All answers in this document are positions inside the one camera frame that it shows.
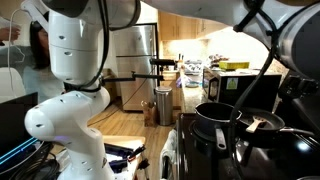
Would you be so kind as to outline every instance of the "refrigerator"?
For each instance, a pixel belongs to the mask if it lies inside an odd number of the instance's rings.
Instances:
[[[137,74],[155,75],[151,58],[159,59],[156,23],[136,24],[113,33],[118,77]],[[125,111],[142,111],[141,102],[154,102],[155,79],[136,78],[120,82],[122,106]]]

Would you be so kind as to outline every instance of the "kitchen counter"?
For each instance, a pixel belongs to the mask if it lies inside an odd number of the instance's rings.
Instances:
[[[201,82],[202,76],[185,75],[184,71],[181,70],[180,77],[182,80],[181,111],[182,113],[194,113],[195,107],[198,104],[207,102],[207,98],[200,85],[197,88],[188,88],[186,87],[186,80],[191,78],[193,81]]]

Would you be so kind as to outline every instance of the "kitchen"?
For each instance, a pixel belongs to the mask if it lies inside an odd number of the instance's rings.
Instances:
[[[168,24],[170,22],[167,22],[167,21],[162,22],[161,13],[162,12],[160,12],[158,16],[157,10],[143,4],[142,16],[140,18],[140,21],[138,21],[138,23],[149,23],[149,22],[159,23],[159,26],[158,26],[159,38],[160,38],[159,55],[161,59],[177,60],[179,59],[178,58],[179,54],[183,54],[184,60],[189,60],[189,59],[207,60],[210,55],[221,54],[230,59],[250,61],[250,68],[259,69],[261,68],[267,56],[267,51],[264,45],[261,43],[259,44],[253,38],[247,37],[245,35],[238,36],[235,33],[230,32],[230,29],[224,29],[225,26],[219,23],[214,22],[214,25],[211,26],[210,23],[212,22],[206,21],[206,20],[196,20],[196,19],[186,20],[185,17],[168,18],[170,20],[175,19],[174,23],[181,21],[183,22],[184,25],[191,24],[192,26],[181,28],[186,32],[186,34],[181,37],[176,36],[176,37],[166,38],[162,34],[163,24],[165,24],[165,27],[169,29],[167,32],[174,31],[174,29],[172,27],[169,27]],[[110,52],[111,53],[109,53],[108,55],[108,60],[105,67],[110,68],[113,75],[115,75],[116,77],[120,77],[117,63],[115,61],[116,59],[115,49],[111,47]],[[270,67],[270,70],[273,72],[281,73],[282,79],[285,78],[288,72],[288,70],[285,67],[283,67],[280,63],[276,61],[273,62],[273,64]],[[175,86],[175,81],[179,76],[182,78],[184,77],[184,74],[180,74],[180,72],[164,71],[164,74],[170,77],[171,79],[164,81],[163,84],[171,85],[171,86]],[[200,75],[196,77],[195,76],[190,76],[190,77],[200,81],[202,79]],[[117,96],[121,96],[120,84],[119,83],[116,83],[116,84],[117,84],[116,85]],[[194,110],[195,106],[199,103],[206,102],[207,98],[205,94],[203,94],[201,87],[184,88],[184,85],[185,85],[185,81],[182,81],[183,88],[175,88],[175,94],[173,96],[173,98],[175,99],[173,100],[174,106],[177,109],[179,109],[180,107],[181,112],[193,113],[195,111]],[[173,128],[173,126],[169,126],[169,127],[158,126],[156,128],[150,128],[150,127],[144,128],[143,114],[136,113],[136,112],[129,112],[129,113],[123,112],[123,114],[120,113],[120,111],[117,109],[117,106],[114,106],[112,104],[111,108],[108,108],[106,112],[99,114],[97,117],[89,121],[88,124],[95,123],[93,127],[96,127],[97,129],[101,130],[103,134],[106,133],[110,135],[145,136],[147,139],[146,154],[147,154],[147,157],[150,159],[149,162],[151,164],[150,167],[148,168],[150,173],[149,175],[151,179],[158,179],[158,177],[160,177],[158,172],[158,169],[159,169],[158,161],[159,161],[160,151],[163,147],[164,141],[168,136],[169,131]],[[142,177],[139,179],[143,179],[144,172],[139,172],[139,173],[142,174],[142,175],[139,174]]]

